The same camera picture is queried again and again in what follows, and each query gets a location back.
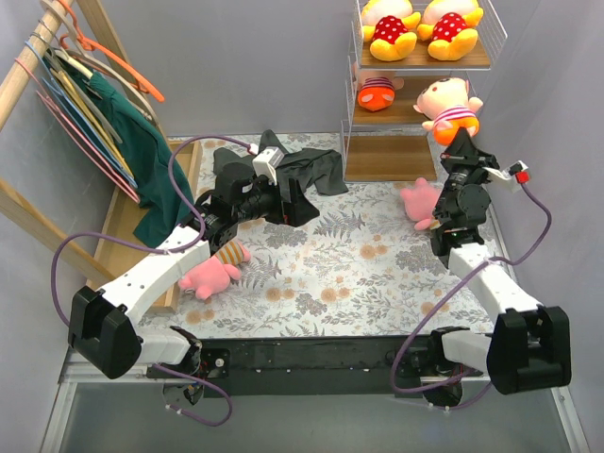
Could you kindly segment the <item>yellow frog plush small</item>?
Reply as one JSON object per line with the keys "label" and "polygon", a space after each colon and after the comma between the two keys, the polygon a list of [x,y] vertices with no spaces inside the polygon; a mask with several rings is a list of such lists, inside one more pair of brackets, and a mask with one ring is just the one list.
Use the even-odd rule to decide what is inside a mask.
{"label": "yellow frog plush small", "polygon": [[424,10],[417,34],[433,59],[457,61],[475,48],[483,14],[476,0],[434,0]]}

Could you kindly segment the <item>black-haired doll striped shirt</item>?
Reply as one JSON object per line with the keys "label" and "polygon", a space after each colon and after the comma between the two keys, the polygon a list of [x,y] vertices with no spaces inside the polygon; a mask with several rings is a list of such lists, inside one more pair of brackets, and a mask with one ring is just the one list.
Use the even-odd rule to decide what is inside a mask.
{"label": "black-haired doll striped shirt", "polygon": [[376,112],[391,106],[396,92],[404,87],[404,78],[388,71],[359,70],[353,75],[357,103],[367,111]]}

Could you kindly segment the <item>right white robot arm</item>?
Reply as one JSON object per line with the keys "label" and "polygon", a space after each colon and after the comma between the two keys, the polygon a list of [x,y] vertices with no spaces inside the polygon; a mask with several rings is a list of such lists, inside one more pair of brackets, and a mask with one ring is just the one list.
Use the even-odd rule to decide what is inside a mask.
{"label": "right white robot arm", "polygon": [[441,155],[447,180],[433,211],[434,255],[461,280],[494,324],[489,335],[461,327],[432,332],[428,367],[448,375],[459,365],[488,375],[501,394],[563,387],[571,371],[570,321],[560,307],[546,306],[526,293],[505,271],[511,260],[495,257],[478,228],[491,198],[485,184],[498,181],[525,190],[528,166],[517,161],[500,169],[496,157],[479,150],[460,128]]}

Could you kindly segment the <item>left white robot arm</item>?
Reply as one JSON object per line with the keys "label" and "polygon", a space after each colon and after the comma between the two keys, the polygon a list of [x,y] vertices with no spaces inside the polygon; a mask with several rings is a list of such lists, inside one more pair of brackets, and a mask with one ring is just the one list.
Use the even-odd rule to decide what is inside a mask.
{"label": "left white robot arm", "polygon": [[180,377],[193,376],[201,364],[201,341],[180,327],[145,331],[139,326],[143,316],[173,286],[206,300],[240,279],[238,265],[250,259],[234,240],[240,224],[262,218],[302,227],[318,215],[297,180],[289,180],[285,191],[278,187],[270,165],[226,165],[214,189],[197,199],[159,252],[99,289],[83,287],[75,294],[69,345],[110,379],[155,363],[169,365]]}

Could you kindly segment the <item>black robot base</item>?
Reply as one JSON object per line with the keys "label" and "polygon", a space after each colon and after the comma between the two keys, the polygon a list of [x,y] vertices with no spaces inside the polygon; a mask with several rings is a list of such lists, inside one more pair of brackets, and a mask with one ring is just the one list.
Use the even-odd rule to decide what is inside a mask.
{"label": "black robot base", "polygon": [[176,371],[203,378],[231,396],[389,394],[465,371],[439,361],[428,335],[401,360],[402,336],[212,339]]}

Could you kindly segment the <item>pink pig plush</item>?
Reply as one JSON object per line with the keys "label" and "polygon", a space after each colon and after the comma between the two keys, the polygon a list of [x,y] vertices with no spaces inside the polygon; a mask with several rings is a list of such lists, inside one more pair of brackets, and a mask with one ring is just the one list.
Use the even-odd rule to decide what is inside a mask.
{"label": "pink pig plush", "polygon": [[440,187],[430,184],[423,177],[417,178],[411,187],[400,191],[405,212],[414,222],[415,230],[433,230],[440,226],[433,212],[441,193]]}
{"label": "pink pig plush", "polygon": [[239,241],[230,241],[190,270],[177,285],[182,291],[194,293],[198,300],[207,300],[224,291],[232,280],[240,280],[242,272],[238,265],[250,259],[250,252]]}

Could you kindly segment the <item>yellow frog plush big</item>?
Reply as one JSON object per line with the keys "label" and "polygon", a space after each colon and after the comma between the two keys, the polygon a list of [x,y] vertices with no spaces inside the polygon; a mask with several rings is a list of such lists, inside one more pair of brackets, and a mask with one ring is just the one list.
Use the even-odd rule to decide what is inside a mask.
{"label": "yellow frog plush big", "polygon": [[409,0],[371,0],[361,9],[363,41],[380,61],[405,59],[415,48],[421,13]]}

